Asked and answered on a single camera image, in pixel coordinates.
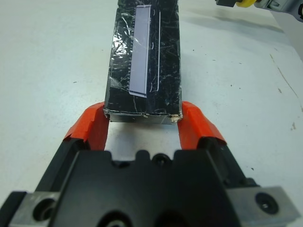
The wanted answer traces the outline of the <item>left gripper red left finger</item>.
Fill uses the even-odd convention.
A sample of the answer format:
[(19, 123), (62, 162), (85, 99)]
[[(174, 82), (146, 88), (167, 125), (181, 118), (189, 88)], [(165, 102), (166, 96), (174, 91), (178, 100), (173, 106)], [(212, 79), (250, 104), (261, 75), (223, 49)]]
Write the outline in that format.
[(105, 116), (103, 108), (103, 102), (88, 107), (70, 127), (36, 191), (59, 192), (78, 151), (105, 149), (109, 119)]

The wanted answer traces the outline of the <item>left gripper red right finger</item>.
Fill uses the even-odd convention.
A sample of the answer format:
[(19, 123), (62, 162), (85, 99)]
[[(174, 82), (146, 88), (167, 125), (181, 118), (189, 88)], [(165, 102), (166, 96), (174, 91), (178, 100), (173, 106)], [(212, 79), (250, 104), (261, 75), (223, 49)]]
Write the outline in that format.
[(222, 134), (196, 105), (182, 102), (182, 114), (178, 132), (183, 150), (207, 151), (226, 188), (258, 186), (254, 179), (244, 175)]

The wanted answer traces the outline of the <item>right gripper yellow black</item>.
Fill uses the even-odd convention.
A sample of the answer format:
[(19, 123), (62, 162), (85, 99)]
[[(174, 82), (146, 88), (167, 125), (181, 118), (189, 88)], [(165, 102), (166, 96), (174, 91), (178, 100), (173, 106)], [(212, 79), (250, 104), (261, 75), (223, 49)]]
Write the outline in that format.
[(242, 8), (252, 6), (256, 0), (215, 0), (216, 5), (225, 7), (234, 7), (235, 5)]

